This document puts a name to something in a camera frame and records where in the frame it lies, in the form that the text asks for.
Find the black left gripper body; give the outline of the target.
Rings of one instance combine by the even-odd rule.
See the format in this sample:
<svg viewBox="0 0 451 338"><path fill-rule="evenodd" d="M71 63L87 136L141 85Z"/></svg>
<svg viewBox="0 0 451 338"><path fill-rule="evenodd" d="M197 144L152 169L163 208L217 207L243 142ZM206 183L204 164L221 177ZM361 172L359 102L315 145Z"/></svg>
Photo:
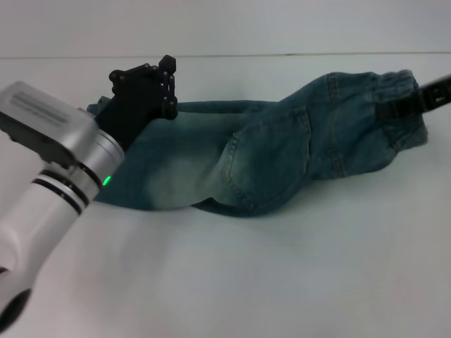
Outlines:
<svg viewBox="0 0 451 338"><path fill-rule="evenodd" d="M97 124L122 150L129 149L144 130L149 112L161 108L162 74L160 67L148 63L110 73L113 98L97 114Z"/></svg>

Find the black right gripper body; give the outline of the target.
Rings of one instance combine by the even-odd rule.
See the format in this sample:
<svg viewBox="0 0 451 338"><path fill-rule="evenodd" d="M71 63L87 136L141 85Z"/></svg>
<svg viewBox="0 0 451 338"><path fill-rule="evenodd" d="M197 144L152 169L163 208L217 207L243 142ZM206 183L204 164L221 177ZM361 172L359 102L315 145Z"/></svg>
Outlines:
<svg viewBox="0 0 451 338"><path fill-rule="evenodd" d="M446 75L422 87L425 113L450 104L450 83L451 75Z"/></svg>

